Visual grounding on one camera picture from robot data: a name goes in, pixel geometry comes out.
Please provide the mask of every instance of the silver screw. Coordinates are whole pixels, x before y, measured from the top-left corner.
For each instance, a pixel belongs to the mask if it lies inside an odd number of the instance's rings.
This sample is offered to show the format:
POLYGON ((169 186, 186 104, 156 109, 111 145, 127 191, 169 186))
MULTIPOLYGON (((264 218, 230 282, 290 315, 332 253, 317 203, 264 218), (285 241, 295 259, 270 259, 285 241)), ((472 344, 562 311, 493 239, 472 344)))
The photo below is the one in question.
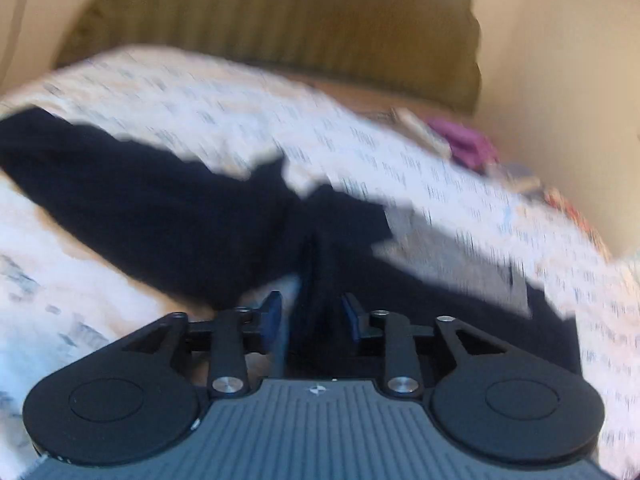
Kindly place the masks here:
POLYGON ((397 394, 410 394, 420 386, 418 381, 411 377, 394 377, 386 385, 397 394))
POLYGON ((237 377, 218 377, 215 381, 211 383, 211 386, 217 392, 221 394, 236 394, 242 387, 244 386, 244 382, 242 379, 238 379, 237 377))

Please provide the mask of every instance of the wall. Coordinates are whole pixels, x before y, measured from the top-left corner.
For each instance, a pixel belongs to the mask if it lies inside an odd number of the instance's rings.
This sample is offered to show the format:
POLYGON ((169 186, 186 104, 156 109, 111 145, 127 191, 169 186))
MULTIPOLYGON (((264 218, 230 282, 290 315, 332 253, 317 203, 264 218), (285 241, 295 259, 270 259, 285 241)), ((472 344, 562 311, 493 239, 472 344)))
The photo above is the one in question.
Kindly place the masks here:
MULTIPOLYGON (((50 69, 55 58, 54 46, 81 12, 78 2, 87 0, 28 0, 14 62, 0 92, 31 80, 50 69)), ((15 0, 0 0, 0 45, 6 42, 6 32, 15 0)))
MULTIPOLYGON (((484 55, 478 124, 558 186, 615 253, 640 246, 640 0, 515 5, 508 46, 484 55)), ((484 36, 500 26, 479 19, 484 36)))

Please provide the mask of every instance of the printed pattern on sheet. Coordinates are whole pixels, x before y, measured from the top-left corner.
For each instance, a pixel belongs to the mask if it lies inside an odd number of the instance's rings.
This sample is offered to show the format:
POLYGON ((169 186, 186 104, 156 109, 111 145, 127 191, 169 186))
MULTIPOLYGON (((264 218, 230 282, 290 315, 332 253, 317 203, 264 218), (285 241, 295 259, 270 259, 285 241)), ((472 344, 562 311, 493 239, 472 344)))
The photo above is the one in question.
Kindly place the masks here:
MULTIPOLYGON (((47 75, 0 100, 0 117, 28 105, 235 176, 280 150, 286 181, 301 194, 328 180, 412 206, 492 261, 517 264, 561 314, 577 317, 584 377, 607 409, 601 466, 624 479, 640 472, 640 287, 559 212, 432 157, 324 94, 170 48, 130 47, 47 75)), ((0 202, 0 477, 8 480, 34 459, 11 427, 30 387, 168 307, 99 258, 71 253, 6 178, 0 202)))

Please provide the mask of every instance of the headboard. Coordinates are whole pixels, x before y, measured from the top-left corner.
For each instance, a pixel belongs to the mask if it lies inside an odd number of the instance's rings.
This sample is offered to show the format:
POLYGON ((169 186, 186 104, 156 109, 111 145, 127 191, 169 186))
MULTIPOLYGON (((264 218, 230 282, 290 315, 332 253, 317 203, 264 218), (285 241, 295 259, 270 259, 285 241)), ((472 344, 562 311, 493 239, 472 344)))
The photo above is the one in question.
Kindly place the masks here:
POLYGON ((65 66, 131 43, 391 89, 470 112, 480 75, 472 0, 93 0, 65 66))

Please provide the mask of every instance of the mattress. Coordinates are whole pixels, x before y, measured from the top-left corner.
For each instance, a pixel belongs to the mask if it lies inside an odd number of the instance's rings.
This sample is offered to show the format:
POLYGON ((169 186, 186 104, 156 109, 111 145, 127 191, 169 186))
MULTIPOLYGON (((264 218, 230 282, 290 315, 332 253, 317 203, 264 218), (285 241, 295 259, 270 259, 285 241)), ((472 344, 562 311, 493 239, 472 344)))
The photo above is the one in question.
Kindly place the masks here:
MULTIPOLYGON (((51 73, 0 100, 0 118, 28 105, 239 177, 281 150, 285 180, 300 194, 329 181, 412 206, 492 261, 517 264, 562 316, 576 317, 583 375, 606 404, 600 465, 619 478, 640 470, 640 288, 559 212, 434 158, 308 86, 180 50, 129 47, 51 73)), ((5 176, 0 203, 0 478, 8 480, 35 459, 20 410, 39 379, 169 312, 207 312, 124 276, 5 176)))

